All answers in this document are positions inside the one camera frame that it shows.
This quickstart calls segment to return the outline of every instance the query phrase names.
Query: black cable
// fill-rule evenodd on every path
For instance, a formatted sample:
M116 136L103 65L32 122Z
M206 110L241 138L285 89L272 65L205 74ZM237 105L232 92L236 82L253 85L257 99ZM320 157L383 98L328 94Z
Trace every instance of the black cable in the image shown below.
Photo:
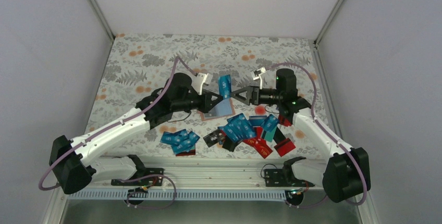
M265 179L265 177L262 176L262 171L264 170L265 166L268 166L268 165L272 165L272 166L275 167L276 169L279 169L278 167L276 167L275 164L267 163L266 165L264 165L264 166L261 168L261 172L260 172L261 177L264 178L264 179Z
M265 109L265 111L267 111L268 113L271 113L271 114L279 114L279 112L268 111L268 110L267 110L267 107L268 107L268 105L265 105L265 106L264 106L264 109Z
M192 114L192 111L189 111L189 114L184 118L184 119L181 119L181 120L175 120L175 121L168 121L168 122L177 122L177 121L184 121L184 120L186 120L187 118L189 118L189 116Z

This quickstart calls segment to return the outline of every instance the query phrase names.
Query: patterned table surface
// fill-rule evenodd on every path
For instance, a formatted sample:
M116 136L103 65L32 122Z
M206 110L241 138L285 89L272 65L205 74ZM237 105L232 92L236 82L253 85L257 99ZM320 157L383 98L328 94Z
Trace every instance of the patterned table surface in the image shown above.
M181 56L193 70L213 74L211 84L205 88L216 93L218 93L219 76L230 74L234 91L247 85L258 85L256 81L252 81L250 71L284 61L302 65L318 83L312 54L306 39L119 34L115 38L106 64L87 132L121 116L136 102L150 95L154 89L163 87L170 76L176 55ZM179 64L177 72L186 72L186 69ZM296 69L295 74L298 78L297 88L300 95L311 102L313 87L310 80L302 70ZM269 71L265 75L264 87L271 88L274 84L275 71ZM236 114L244 113L247 117L256 115L255 106L244 105L235 99L232 99L232 102ZM318 94L315 111L324 122L327 122L321 91ZM184 112L174 113L172 120L182 119L186 115L187 113ZM159 142L162 133L187 129L197 133L201 139L196 144L196 155L184 156L183 159L186 157L262 159L253 147L245 143L238 145L234 152L229 152L220 145L207 147L203 137L215 130L217 126L225 125L227 118L229 117L201 121L200 113L193 110L186 120L166 122L145 133L133 135L105 155L136 154L174 157L170 146ZM321 157L318 149L302 131L293 126L281 127L281 130L286 137L294 141L296 148L282 158L276 151L273 151L268 158L286 160L296 156L311 159Z

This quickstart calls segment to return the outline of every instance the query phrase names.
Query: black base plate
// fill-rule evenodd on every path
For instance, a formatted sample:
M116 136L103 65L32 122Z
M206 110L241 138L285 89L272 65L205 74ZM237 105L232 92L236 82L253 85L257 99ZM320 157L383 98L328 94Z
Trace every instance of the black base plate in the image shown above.
M304 180L298 180L295 179L292 184L289 184L286 181L286 178L284 178L283 170L282 169L264 169L264 177L265 177L265 186L269 188L274 187L307 187L307 184ZM315 186L315 184L308 182L309 187Z
M142 176L137 176L137 177L143 177L154 174L162 175L163 173L164 173L163 168L146 168L144 174ZM135 181L135 182L121 182L119 180L112 180L110 181L110 184L112 186L145 186L151 184L152 182L153 178L146 178L141 181ZM157 179L156 183L153 186L161 186L162 184L163 184L163 178Z

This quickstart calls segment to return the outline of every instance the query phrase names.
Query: red dot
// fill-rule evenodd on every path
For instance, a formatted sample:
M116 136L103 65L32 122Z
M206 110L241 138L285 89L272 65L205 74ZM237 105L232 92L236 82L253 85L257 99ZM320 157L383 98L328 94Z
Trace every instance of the red dot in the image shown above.
M265 115L265 108L262 105L255 107L255 114L257 115Z

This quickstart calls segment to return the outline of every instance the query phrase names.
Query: white panel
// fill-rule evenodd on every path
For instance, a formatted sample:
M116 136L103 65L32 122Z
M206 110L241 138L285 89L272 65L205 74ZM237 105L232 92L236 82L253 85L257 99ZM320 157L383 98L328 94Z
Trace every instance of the white panel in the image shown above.
M80 135L111 46L88 0L0 0L2 223L39 223L52 142ZM45 183L54 183L52 178Z
M331 96L370 156L381 223L440 223L442 0L347 0L323 41Z
M314 39L337 0L97 0L114 33Z

